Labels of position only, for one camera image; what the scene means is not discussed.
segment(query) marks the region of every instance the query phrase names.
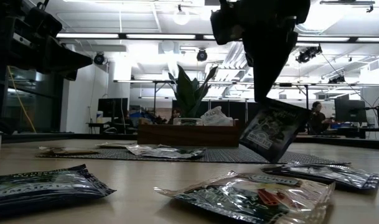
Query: computer monitor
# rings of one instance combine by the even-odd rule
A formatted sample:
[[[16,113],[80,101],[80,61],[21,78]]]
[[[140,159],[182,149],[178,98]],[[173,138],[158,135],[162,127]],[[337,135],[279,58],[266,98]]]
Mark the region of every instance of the computer monitor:
[[[341,122],[368,122],[365,102],[362,100],[334,100],[335,120]]]
[[[103,112],[104,118],[122,118],[125,117],[121,113],[123,109],[124,115],[127,113],[127,98],[108,98],[98,100],[98,111]]]

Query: wooden table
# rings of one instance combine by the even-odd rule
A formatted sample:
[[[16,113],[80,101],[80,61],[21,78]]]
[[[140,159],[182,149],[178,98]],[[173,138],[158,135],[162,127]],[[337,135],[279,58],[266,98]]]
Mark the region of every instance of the wooden table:
[[[117,192],[92,203],[74,208],[31,213],[0,220],[0,223],[231,223],[202,209],[171,201],[153,187],[182,189],[191,184],[237,172],[259,172],[263,165],[216,164],[200,162],[111,161],[92,159],[36,158],[38,146],[92,147],[100,140],[64,140],[5,144],[0,150],[0,175],[54,170],[86,164],[88,170]],[[353,166],[379,173],[379,150],[318,144],[292,144],[292,152],[326,159],[350,161]],[[379,190],[376,194],[335,191],[324,223],[379,223]]]

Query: wooden planter box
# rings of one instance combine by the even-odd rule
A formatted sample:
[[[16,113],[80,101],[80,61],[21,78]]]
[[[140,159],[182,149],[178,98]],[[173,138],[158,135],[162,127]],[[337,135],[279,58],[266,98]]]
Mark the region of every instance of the wooden planter box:
[[[138,144],[168,146],[239,146],[239,127],[232,126],[138,126]]]

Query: gray placemat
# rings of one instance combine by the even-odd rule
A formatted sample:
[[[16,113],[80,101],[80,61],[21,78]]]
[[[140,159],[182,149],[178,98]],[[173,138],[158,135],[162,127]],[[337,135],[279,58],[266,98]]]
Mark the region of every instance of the gray placemat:
[[[166,162],[223,162],[223,163],[244,163],[244,164],[269,164],[269,162],[262,158],[257,153],[246,147],[226,148],[226,149],[207,149],[204,156],[197,159],[166,159],[156,157],[141,157],[135,156],[127,149],[92,149],[98,150],[99,154],[91,155],[78,155],[78,156],[55,156],[41,154],[37,157],[51,157],[51,158],[76,158],[76,159],[114,159],[114,160],[135,160],[135,161],[166,161]],[[301,163],[313,164],[344,164],[345,162],[337,162],[320,157],[286,152],[278,163],[285,164],[290,161],[298,161]]]

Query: yellow cable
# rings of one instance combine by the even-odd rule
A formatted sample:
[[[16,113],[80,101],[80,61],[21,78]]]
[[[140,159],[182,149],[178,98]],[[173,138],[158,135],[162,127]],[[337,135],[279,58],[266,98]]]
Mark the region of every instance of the yellow cable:
[[[22,103],[22,101],[21,101],[21,97],[19,96],[19,93],[18,93],[18,91],[17,91],[17,89],[16,89],[16,86],[15,86],[15,79],[14,79],[14,77],[12,76],[12,72],[11,72],[11,69],[9,68],[9,66],[8,66],[8,73],[9,73],[9,76],[11,77],[12,84],[14,85],[15,92],[16,92],[16,95],[17,95],[17,99],[19,100],[19,103],[21,104],[22,110],[23,110],[24,114],[26,115],[26,118],[27,118],[27,120],[29,121],[30,125],[32,126],[33,132],[34,132],[34,133],[37,133],[37,132],[35,131],[34,125],[33,125],[33,123],[32,123],[32,120],[31,120],[31,119],[29,118],[29,116],[27,115],[27,113],[26,113],[26,109],[25,109],[25,107],[23,106],[23,103]]]

